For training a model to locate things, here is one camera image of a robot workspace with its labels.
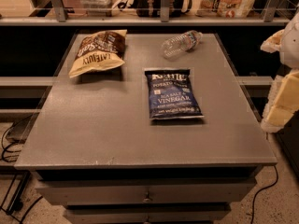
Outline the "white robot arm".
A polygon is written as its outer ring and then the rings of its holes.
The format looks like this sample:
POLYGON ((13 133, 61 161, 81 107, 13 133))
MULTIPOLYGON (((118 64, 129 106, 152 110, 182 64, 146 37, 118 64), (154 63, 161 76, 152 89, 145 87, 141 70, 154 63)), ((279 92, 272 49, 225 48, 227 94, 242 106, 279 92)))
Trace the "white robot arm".
POLYGON ((269 53, 278 51, 280 62, 291 69, 287 75, 275 76, 263 110, 262 129, 276 133, 299 110, 299 14, 284 29, 268 37, 261 50, 269 53))

